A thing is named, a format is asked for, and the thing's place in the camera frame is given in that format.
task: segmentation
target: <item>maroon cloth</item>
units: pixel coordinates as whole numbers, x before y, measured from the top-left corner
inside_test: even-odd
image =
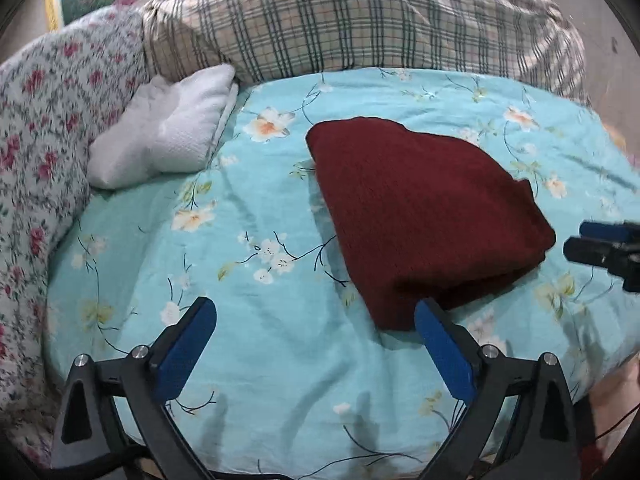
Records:
[[[464,140],[358,117],[316,124],[306,143],[347,270],[382,329],[412,330],[421,298],[446,309],[499,292],[556,243],[529,181]]]

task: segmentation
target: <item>bed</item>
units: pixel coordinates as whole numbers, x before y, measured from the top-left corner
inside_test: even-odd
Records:
[[[558,241],[511,290],[453,311],[479,342],[524,358],[554,352],[574,399],[638,349],[638,298],[562,256],[584,219],[640,216],[640,176],[597,115],[504,78],[366,68],[253,86],[205,171],[94,193],[50,266],[46,357],[58,383],[80,352],[149,344],[208,296],[218,327],[167,407],[209,468],[319,479],[420,470],[456,403],[415,334],[373,326],[305,143],[312,124],[353,116],[460,137],[530,179]]]
[[[638,349],[638,299],[561,254],[586,218],[638,218],[639,183],[588,108],[582,42],[557,6],[305,1],[275,32],[262,0],[107,8],[0,68],[0,422],[33,460],[47,463],[58,408],[43,356],[62,386],[76,354],[151,343],[206,295],[220,325],[167,408],[207,466],[296,478],[422,468],[455,403],[415,335],[375,330],[350,283],[304,143],[324,120],[375,115],[461,137],[530,179],[558,244],[511,290],[452,313],[480,342],[514,356],[555,352],[574,399]],[[213,19],[229,2],[249,28]],[[338,33],[345,12],[359,16],[349,41]],[[307,33],[331,39],[324,57],[296,40],[310,13],[322,21],[304,22]],[[371,23],[387,34],[369,48]],[[441,48],[426,48],[434,38]],[[244,94],[205,171],[90,190],[88,146],[140,84],[223,60]],[[363,66],[384,68],[350,70]]]

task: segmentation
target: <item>black cable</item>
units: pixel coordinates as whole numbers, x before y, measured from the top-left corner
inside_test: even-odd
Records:
[[[631,415],[634,411],[636,411],[638,408],[640,408],[640,402],[638,402],[631,410],[629,410],[619,421],[617,421],[613,426],[611,426],[607,431],[604,431],[603,433],[599,434],[594,441],[592,442],[592,444],[595,444],[598,440],[600,440],[603,436],[608,435],[609,433],[611,433],[613,430],[615,430],[620,424],[622,424],[629,415]]]
[[[450,426],[453,428],[453,424],[456,421],[456,412],[458,411],[458,406],[460,405],[460,399],[456,400],[456,405],[453,408],[453,413],[451,413],[451,424]]]
[[[465,416],[465,413],[466,413],[466,405],[462,404],[462,406],[460,406],[460,409],[458,410],[458,414],[456,415],[456,420],[451,427],[452,430],[456,427],[456,424],[459,423],[460,419],[463,416]]]

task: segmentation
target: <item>floral pillow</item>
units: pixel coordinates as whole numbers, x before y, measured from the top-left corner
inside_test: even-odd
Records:
[[[0,425],[47,463],[41,352],[51,251],[89,197],[88,146],[148,81],[142,19],[107,7],[0,66]]]

